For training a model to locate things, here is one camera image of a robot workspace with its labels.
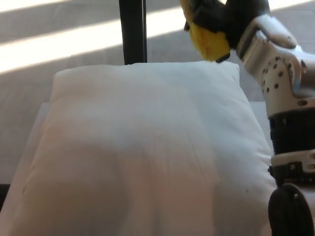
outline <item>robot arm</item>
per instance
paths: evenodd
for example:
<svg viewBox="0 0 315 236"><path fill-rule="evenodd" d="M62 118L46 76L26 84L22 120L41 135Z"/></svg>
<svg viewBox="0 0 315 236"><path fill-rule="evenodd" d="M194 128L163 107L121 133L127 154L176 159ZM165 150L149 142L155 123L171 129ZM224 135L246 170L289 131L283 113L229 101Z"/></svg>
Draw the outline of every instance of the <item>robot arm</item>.
<svg viewBox="0 0 315 236"><path fill-rule="evenodd" d="M193 2L192 13L183 2ZM268 0L227 0L225 6L218 0L181 3L188 23L226 34L230 48L261 86L275 154L268 171L278 186L268 209L272 235L314 236L315 55L304 52L271 16ZM219 61L227 58L222 55Z"/></svg>

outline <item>black metal stand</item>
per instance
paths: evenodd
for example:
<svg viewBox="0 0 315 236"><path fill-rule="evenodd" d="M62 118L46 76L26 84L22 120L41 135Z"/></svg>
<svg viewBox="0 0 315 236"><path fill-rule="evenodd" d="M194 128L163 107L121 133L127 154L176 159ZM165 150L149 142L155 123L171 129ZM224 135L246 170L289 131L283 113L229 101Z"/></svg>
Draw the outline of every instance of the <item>black metal stand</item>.
<svg viewBox="0 0 315 236"><path fill-rule="evenodd" d="M2 209L4 200L9 191L9 188L10 188L10 184L0 184L0 211Z"/></svg>
<svg viewBox="0 0 315 236"><path fill-rule="evenodd" d="M125 65L147 62L146 0L119 0Z"/></svg>

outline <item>white pillow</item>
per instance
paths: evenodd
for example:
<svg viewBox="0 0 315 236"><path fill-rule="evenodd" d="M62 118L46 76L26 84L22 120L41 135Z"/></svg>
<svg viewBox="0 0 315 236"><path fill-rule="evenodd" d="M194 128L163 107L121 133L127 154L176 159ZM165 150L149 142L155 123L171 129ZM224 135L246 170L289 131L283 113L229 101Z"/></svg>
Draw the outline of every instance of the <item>white pillow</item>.
<svg viewBox="0 0 315 236"><path fill-rule="evenodd" d="M270 236L270 150L225 62L55 76L10 236Z"/></svg>

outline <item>sponge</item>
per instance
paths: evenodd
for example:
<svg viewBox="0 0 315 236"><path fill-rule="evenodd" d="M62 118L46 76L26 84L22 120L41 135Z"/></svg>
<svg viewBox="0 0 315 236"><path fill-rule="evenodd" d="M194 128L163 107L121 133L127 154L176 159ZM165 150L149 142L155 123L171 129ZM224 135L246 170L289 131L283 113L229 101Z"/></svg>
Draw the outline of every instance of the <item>sponge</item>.
<svg viewBox="0 0 315 236"><path fill-rule="evenodd" d="M193 22L193 10L189 0L180 0L184 16L189 25L189 34L196 50L204 60L220 61L229 56L231 48L224 32L211 32Z"/></svg>

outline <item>pillow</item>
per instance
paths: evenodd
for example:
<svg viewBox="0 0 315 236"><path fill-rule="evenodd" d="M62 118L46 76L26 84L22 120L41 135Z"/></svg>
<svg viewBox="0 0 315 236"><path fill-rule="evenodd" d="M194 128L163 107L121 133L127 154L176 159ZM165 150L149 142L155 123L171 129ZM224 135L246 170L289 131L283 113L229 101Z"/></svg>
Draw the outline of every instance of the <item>pillow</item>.
<svg viewBox="0 0 315 236"><path fill-rule="evenodd" d="M270 236L271 152L225 62L58 73L10 236Z"/></svg>

